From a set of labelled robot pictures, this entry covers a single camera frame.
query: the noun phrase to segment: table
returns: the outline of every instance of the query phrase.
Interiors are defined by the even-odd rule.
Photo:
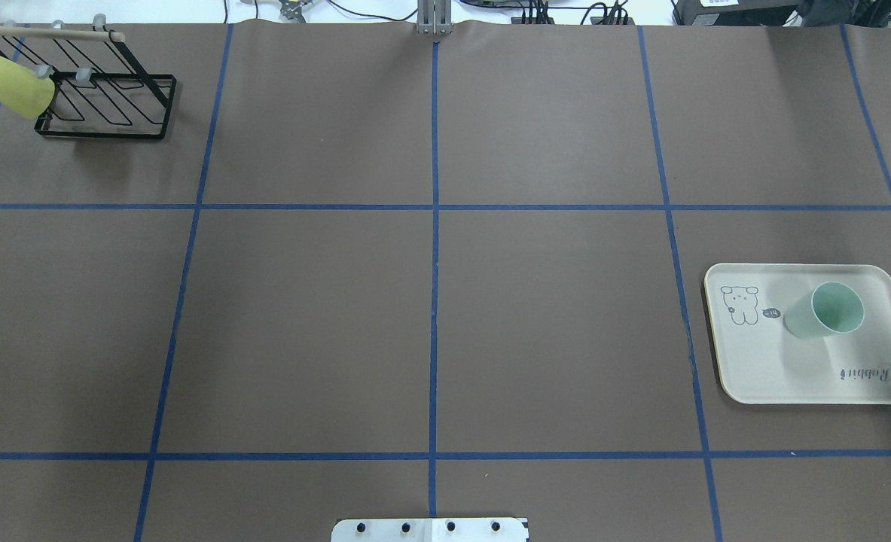
[[[165,140],[0,110],[0,540],[891,540],[891,406],[732,401],[700,290],[891,275],[891,31],[119,29]]]

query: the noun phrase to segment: white mounting plate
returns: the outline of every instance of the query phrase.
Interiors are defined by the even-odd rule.
[[[783,315],[823,282],[843,282],[857,292],[864,324],[848,335],[798,339],[783,326]],[[891,278],[883,269],[718,263],[703,286],[720,383],[733,399],[891,404]],[[730,288],[742,294],[738,301],[734,292],[725,293]]]
[[[364,531],[359,532],[359,524]],[[408,524],[407,532],[401,526]],[[455,529],[449,531],[449,524]],[[498,531],[493,529],[498,524]],[[529,520],[521,518],[341,520],[331,542],[529,542]]]

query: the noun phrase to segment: metal stand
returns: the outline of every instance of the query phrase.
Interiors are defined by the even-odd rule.
[[[307,0],[281,0],[281,17],[307,23],[308,21],[304,20],[304,14],[301,13],[301,8],[307,3]]]
[[[56,52],[47,54],[56,58],[45,59],[30,38],[52,42]],[[55,21],[50,28],[0,26],[0,39],[14,49],[14,61],[24,59],[56,86],[50,107],[33,126],[38,134],[151,140],[166,135],[177,79],[170,73],[150,75],[125,45],[124,35],[105,27],[103,15],[94,17],[91,31],[64,30],[63,22]],[[107,49],[85,51],[85,41],[101,42]],[[104,69],[95,61],[97,53],[124,72]],[[7,58],[1,48],[0,56]],[[57,61],[70,69],[58,69]]]
[[[452,0],[418,0],[419,34],[452,34]]]

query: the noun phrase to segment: white background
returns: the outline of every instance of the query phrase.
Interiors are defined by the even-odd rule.
[[[417,0],[335,0],[342,6],[364,14],[404,17],[417,6]],[[229,22],[255,16],[255,5],[241,0],[227,0]],[[592,0],[552,0],[551,6],[587,7]],[[259,0],[263,20],[280,21],[281,4],[277,0]],[[637,24],[673,24],[673,6],[669,0],[629,0],[625,10]],[[579,24],[583,10],[550,10],[556,24]],[[0,22],[88,23],[94,14],[107,15],[108,23],[126,22],[215,22],[224,20],[221,0],[0,0]],[[452,21],[484,20],[508,23],[520,10],[484,10],[452,2]],[[600,9],[593,11],[599,17]],[[380,22],[343,14],[326,0],[314,0],[304,7],[304,18],[316,22]]]

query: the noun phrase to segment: black wire rack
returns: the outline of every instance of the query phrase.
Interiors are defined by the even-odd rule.
[[[62,27],[53,24],[56,30]],[[0,35],[0,56],[51,68],[49,77],[56,92],[33,129],[52,137],[163,139],[177,78],[146,72],[127,45],[113,38],[117,33],[99,18],[91,29],[107,33],[107,40],[18,37],[19,27],[14,28],[14,35]],[[8,57],[4,48],[14,54]]]

